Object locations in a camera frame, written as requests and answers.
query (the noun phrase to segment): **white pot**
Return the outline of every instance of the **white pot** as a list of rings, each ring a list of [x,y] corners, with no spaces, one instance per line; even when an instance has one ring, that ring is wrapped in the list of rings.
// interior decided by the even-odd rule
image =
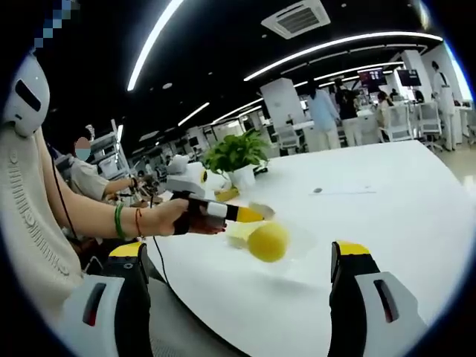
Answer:
[[[231,183],[238,188],[238,190],[246,190],[252,187],[256,181],[254,180],[253,166],[248,165],[241,169],[235,170],[232,173],[227,173],[230,177]]]

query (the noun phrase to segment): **table surface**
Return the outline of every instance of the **table surface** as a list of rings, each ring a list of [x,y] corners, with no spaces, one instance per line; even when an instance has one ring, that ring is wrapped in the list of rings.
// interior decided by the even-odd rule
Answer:
[[[293,222],[292,242],[302,234],[316,242],[305,257],[266,264],[225,234],[158,240],[170,285],[217,334],[253,357],[326,356],[337,239],[367,246],[415,295],[427,324],[443,312],[468,267],[475,212],[433,153],[405,141],[275,158],[268,168],[233,202],[264,203]],[[312,194],[317,187],[322,193]]]

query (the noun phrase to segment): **yellow lemon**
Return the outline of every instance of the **yellow lemon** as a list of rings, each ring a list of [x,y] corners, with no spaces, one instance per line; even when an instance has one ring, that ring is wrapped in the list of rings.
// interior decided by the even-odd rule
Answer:
[[[248,238],[248,249],[259,260],[273,263],[286,254],[289,232],[276,222],[257,228]]]

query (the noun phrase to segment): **green plant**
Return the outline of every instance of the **green plant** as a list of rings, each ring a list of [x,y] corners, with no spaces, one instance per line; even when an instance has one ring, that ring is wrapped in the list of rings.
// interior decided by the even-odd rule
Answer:
[[[205,166],[213,173],[230,173],[249,164],[268,161],[263,149],[268,146],[259,138],[256,130],[248,130],[241,136],[227,135],[205,155]]]

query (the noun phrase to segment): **ceiling vent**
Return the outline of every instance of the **ceiling vent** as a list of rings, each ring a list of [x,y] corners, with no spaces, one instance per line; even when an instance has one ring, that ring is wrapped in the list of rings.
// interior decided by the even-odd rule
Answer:
[[[300,1],[261,22],[261,25],[285,39],[292,39],[328,24],[330,19],[320,0]]]

